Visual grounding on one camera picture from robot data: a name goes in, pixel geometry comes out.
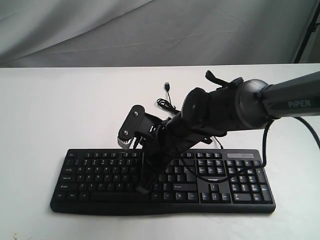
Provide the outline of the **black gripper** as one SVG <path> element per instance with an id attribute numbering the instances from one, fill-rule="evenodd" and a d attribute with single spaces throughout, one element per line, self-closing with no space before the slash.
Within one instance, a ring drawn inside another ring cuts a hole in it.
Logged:
<path id="1" fill-rule="evenodd" d="M 142 194 L 149 193 L 172 160 L 199 142 L 211 144 L 212 140 L 210 136 L 187 127 L 180 114 L 161 121 L 151 137 L 142 141 L 144 154 L 136 190 Z"/>

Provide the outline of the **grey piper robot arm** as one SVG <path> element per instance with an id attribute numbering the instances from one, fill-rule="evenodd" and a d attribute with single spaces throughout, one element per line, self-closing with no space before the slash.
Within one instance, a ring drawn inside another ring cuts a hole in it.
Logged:
<path id="1" fill-rule="evenodd" d="M 278 84 L 259 79 L 231 82 L 205 77 L 218 88 L 195 88 L 185 97 L 181 111 L 159 120 L 152 138 L 142 145 L 143 167 L 137 190 L 151 191 L 172 160 L 206 138 L 223 137 L 231 131 L 257 130 L 284 117 L 317 116 L 320 113 L 320 74 L 314 72 Z"/>

